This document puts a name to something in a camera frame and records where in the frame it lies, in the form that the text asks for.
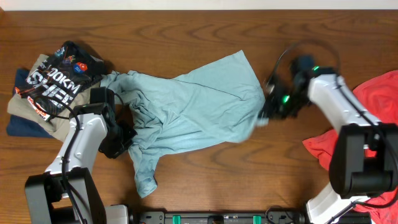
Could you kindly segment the light blue t-shirt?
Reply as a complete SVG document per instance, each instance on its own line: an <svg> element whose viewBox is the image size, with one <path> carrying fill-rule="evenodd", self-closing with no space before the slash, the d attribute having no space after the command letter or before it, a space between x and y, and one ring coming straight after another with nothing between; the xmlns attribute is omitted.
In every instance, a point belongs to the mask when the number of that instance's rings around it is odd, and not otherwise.
<svg viewBox="0 0 398 224"><path fill-rule="evenodd" d="M157 188L162 156L240 143L266 124L258 118L263 90L243 51L175 78L111 72L101 86L131 111L136 135L128 151L140 197Z"/></svg>

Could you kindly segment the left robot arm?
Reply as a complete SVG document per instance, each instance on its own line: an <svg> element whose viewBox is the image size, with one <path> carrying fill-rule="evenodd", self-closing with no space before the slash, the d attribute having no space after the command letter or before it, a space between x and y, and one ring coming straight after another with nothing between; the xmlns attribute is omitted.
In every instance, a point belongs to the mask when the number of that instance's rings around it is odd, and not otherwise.
<svg viewBox="0 0 398 224"><path fill-rule="evenodd" d="M92 178L100 152L123 154L134 130L117 122L109 103L76 106L62 148L43 174L28 177L25 196L32 223L132 223L127 205L104 206Z"/></svg>

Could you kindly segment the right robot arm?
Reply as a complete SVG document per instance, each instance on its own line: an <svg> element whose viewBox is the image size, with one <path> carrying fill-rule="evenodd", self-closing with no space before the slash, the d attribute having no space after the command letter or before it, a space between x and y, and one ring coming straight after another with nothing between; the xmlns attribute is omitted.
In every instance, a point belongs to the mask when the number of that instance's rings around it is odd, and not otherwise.
<svg viewBox="0 0 398 224"><path fill-rule="evenodd" d="M273 73L266 81L260 118L294 117L305 105L320 108L337 132L329 184L302 212L278 208L266 213L270 223L336 223L358 205L377 208L370 199L397 189L397 125L371 114L331 67L293 68L288 89Z"/></svg>

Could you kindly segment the black printed folded shirt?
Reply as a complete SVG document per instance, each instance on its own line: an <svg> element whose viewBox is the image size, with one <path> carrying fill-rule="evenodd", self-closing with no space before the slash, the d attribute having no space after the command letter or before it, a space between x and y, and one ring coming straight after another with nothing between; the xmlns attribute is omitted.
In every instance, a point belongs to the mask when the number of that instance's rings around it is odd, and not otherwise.
<svg viewBox="0 0 398 224"><path fill-rule="evenodd" d="M36 66L25 81L15 87L44 120L58 116L76 96L98 83L106 73L103 61L92 57L72 41L66 41Z"/></svg>

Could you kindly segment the red t-shirt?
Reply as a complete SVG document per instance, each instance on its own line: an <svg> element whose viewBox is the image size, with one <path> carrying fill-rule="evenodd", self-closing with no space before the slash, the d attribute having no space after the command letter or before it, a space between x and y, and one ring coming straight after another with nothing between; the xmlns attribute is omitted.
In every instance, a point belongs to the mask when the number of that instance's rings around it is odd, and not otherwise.
<svg viewBox="0 0 398 224"><path fill-rule="evenodd" d="M397 124L397 71L393 70L372 78L353 90L354 95L374 116L383 123ZM303 141L307 151L316 157L320 165L328 170L338 139L333 129L322 135ZM374 223L397 223L397 204L388 208L369 208L357 205L355 212L369 213Z"/></svg>

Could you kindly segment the navy blue folded garment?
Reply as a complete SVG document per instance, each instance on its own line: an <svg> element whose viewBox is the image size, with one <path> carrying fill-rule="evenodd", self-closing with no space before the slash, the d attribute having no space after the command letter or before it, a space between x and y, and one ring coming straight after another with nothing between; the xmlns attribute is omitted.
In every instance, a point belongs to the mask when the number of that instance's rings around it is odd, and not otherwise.
<svg viewBox="0 0 398 224"><path fill-rule="evenodd" d="M16 94L15 87L23 84L28 77L29 71L23 68L18 68L15 75L14 87L12 95ZM33 137L33 138L52 138L52 136L44 130L37 123L16 115L11 115L9 123L6 127L8 136L17 137Z"/></svg>

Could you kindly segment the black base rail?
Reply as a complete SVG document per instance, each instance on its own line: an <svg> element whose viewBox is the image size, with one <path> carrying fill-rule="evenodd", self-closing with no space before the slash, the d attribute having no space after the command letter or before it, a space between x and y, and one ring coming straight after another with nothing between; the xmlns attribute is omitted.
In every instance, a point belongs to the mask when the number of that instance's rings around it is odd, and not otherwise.
<svg viewBox="0 0 398 224"><path fill-rule="evenodd" d="M131 214L130 224L311 224L305 212L271 207L264 212L192 213L149 211Z"/></svg>

